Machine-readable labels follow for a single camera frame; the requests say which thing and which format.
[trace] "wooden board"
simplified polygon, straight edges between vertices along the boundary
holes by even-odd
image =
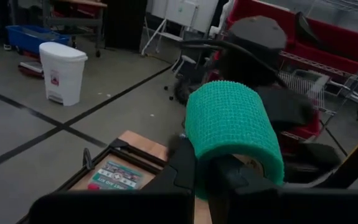
[[[144,152],[148,152],[149,154],[158,157],[164,161],[166,161],[166,147],[162,146],[156,142],[153,142],[147,138],[144,138],[134,132],[126,131],[120,137],[121,140],[127,142],[131,146],[137,147],[138,149],[143,150]],[[113,161],[119,163],[123,166],[129,167],[130,169],[141,172],[144,175],[144,179],[141,183],[141,187],[145,186],[148,182],[150,182],[154,175],[149,172],[136,167],[129,162],[126,162],[116,156],[109,155],[105,157],[99,164],[96,165],[96,168],[87,174],[82,180],[77,182],[71,190],[86,190],[89,180],[92,178],[93,174],[98,171],[106,161]],[[209,206],[208,203],[195,198],[195,210],[194,210],[194,223],[196,224],[211,224],[212,220],[210,218]]]

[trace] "printed label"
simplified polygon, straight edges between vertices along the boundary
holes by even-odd
[[[143,175],[135,170],[108,161],[92,177],[91,182],[101,189],[138,189]]]

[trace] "blue bin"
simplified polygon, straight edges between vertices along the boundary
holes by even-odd
[[[7,26],[9,33],[10,45],[19,47],[22,50],[39,54],[39,45],[44,42],[57,42],[68,45],[70,37],[53,32],[50,29],[41,28],[38,26]],[[55,38],[45,38],[45,36],[53,36]]]

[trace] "black cable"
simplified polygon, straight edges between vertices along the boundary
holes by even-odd
[[[180,48],[192,48],[192,49],[215,49],[216,47],[223,47],[225,49],[236,50],[242,52],[249,57],[253,58],[256,62],[260,65],[264,66],[265,68],[271,70],[275,76],[275,80],[277,83],[283,87],[288,88],[287,84],[278,76],[277,70],[271,68],[266,62],[260,60],[256,57],[253,53],[249,52],[248,50],[238,46],[237,44],[233,44],[227,41],[222,40],[183,40],[180,42]]]

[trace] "chair leg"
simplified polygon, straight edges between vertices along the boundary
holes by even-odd
[[[148,47],[148,45],[151,43],[151,41],[153,41],[153,39],[155,38],[155,36],[159,33],[159,31],[162,29],[162,27],[164,26],[164,24],[166,23],[166,19],[164,19],[162,21],[162,23],[159,25],[158,29],[156,29],[156,31],[154,32],[154,34],[151,36],[151,38],[148,40],[147,44],[144,46],[144,48],[141,51],[141,55],[144,56],[146,53],[146,49]]]
[[[174,67],[176,67],[176,65],[177,65],[177,63],[179,63],[179,61],[180,61],[180,57],[174,62],[174,64],[172,65],[172,68],[171,68],[171,71],[173,72],[173,70],[174,70]]]
[[[184,65],[184,60],[182,60],[182,62],[180,63],[180,65],[178,66],[178,68],[176,69],[176,71],[174,71],[173,75],[176,77],[177,74],[179,73],[180,71],[180,68]]]

